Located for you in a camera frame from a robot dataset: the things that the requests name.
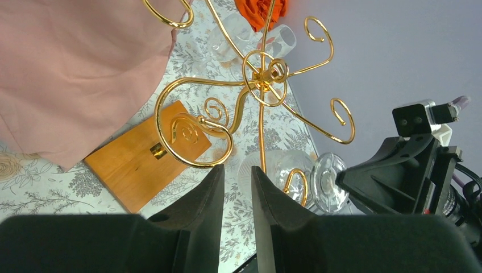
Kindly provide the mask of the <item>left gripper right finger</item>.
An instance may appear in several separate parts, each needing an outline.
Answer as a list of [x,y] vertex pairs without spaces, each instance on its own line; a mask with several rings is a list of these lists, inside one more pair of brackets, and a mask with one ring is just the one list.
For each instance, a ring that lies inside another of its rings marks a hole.
[[251,170],[260,272],[480,272],[460,231],[440,216],[319,216]]

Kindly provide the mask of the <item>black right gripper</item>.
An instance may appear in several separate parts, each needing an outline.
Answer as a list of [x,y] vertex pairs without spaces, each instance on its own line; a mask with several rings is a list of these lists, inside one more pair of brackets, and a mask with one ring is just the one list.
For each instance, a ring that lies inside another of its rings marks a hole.
[[431,134],[386,138],[373,157],[342,171],[336,185],[367,214],[433,214],[473,226],[468,202],[451,184],[462,151]]

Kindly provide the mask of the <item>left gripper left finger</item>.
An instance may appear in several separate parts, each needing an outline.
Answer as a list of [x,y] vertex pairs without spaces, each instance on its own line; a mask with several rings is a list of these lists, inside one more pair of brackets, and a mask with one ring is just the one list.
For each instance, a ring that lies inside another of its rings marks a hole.
[[15,216],[1,223],[2,272],[217,272],[225,168],[154,214]]

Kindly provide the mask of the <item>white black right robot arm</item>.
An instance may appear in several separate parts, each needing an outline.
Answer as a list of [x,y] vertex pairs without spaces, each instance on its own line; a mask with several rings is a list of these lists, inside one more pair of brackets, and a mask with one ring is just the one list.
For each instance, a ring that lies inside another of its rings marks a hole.
[[365,214],[433,214],[447,218],[481,256],[481,176],[461,164],[458,146],[431,134],[386,138],[369,160],[336,177]]

